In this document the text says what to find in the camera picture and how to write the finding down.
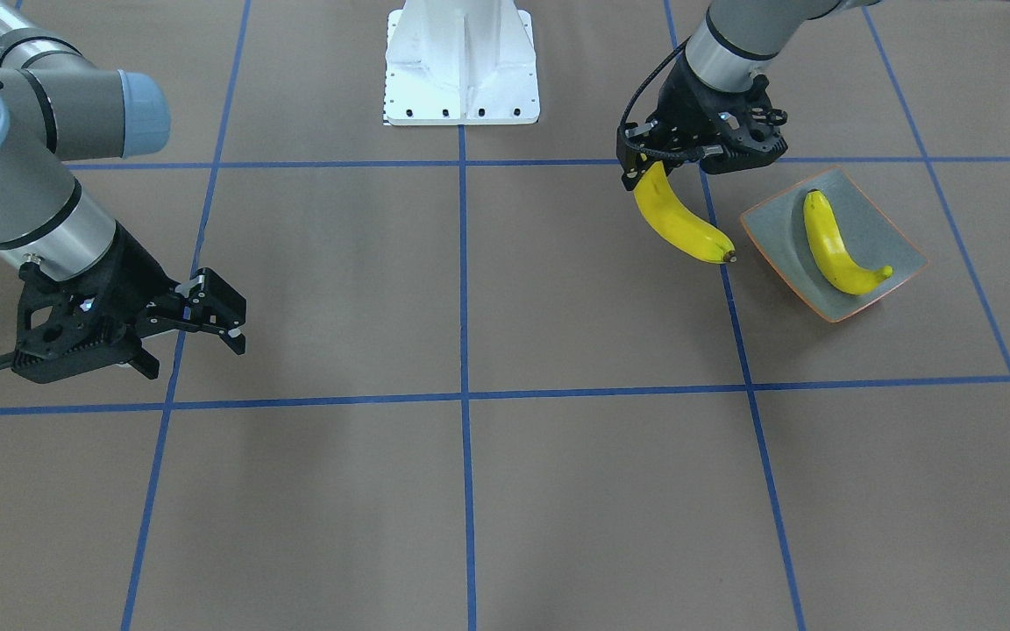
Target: gray plate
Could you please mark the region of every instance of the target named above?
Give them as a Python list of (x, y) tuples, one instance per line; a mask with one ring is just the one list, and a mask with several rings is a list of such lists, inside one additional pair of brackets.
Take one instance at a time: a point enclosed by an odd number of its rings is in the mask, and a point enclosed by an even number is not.
[[(894, 275), (875, 291), (864, 296), (846, 295), (829, 284), (817, 269), (817, 261), (809, 251), (802, 215), (805, 195), (814, 189), (824, 191), (833, 205), (840, 235), (858, 265), (870, 269), (883, 265), (894, 268)], [(740, 219), (754, 246), (782, 280), (829, 322), (844, 320), (874, 304), (928, 262), (839, 169), (830, 169), (771, 197), (742, 213)]]

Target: white base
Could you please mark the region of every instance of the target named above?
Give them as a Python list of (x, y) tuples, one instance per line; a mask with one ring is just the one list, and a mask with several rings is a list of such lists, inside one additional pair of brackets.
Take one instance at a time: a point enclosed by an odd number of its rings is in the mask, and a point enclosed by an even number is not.
[[(389, 44), (403, 9), (389, 13)], [(533, 46), (532, 16), (517, 11)], [(384, 123), (414, 124), (531, 124), (540, 118), (540, 90), (536, 64), (504, 65), (467, 89), (432, 77), (417, 64), (388, 64), (384, 84)]]

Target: banana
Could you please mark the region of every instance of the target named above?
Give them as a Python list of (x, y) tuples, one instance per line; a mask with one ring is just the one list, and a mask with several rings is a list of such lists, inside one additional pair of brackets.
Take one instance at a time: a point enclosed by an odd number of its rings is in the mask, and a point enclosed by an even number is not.
[(833, 205), (828, 203), (825, 193), (813, 190), (805, 196), (805, 232), (817, 268), (841, 292), (852, 296), (866, 295), (894, 274), (890, 265), (865, 269), (852, 259), (844, 247), (844, 239), (833, 215)]
[(693, 215), (669, 185), (665, 164), (653, 163), (634, 187), (634, 200), (658, 235), (704, 262), (734, 262), (734, 243), (713, 224)]

